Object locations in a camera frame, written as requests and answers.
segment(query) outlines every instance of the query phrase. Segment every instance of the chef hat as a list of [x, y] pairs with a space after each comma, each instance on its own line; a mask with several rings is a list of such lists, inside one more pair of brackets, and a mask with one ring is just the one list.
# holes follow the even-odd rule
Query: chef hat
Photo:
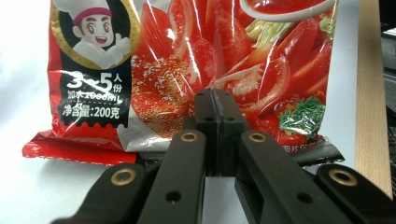
[[91, 15], [111, 17], [106, 0], [53, 0], [53, 3], [59, 10], [69, 13], [74, 25]]

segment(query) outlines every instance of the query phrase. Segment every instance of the chef logo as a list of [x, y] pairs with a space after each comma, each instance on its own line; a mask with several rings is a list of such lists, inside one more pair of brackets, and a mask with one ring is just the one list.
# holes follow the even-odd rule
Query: chef logo
[[130, 57], [135, 42], [131, 36], [137, 36], [133, 34], [137, 26], [129, 21], [136, 16], [122, 0], [53, 0], [53, 5], [52, 31], [73, 61], [108, 69]]

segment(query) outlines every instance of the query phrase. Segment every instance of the white background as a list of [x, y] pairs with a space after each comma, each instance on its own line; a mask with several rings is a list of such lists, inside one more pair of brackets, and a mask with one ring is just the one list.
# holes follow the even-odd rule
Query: white background
[[[321, 133], [354, 166], [358, 0], [340, 1], [328, 107]], [[105, 166], [25, 159], [22, 147], [50, 129], [50, 1], [7, 1], [0, 13], [0, 223], [72, 216]], [[247, 223], [231, 178], [206, 181], [204, 223]]]

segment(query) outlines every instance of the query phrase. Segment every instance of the printed number 5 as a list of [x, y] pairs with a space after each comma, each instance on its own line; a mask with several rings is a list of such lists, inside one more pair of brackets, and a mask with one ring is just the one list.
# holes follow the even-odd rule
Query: printed number 5
[[111, 78], [111, 73], [102, 73], [100, 76], [100, 83], [105, 84], [104, 91], [109, 92], [113, 88], [113, 83], [107, 78]]

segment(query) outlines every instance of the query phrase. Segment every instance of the wooden plank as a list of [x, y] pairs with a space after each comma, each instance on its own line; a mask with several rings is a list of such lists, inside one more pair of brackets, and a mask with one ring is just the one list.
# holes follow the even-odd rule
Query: wooden plank
[[391, 197], [379, 5], [360, 2], [356, 170]]

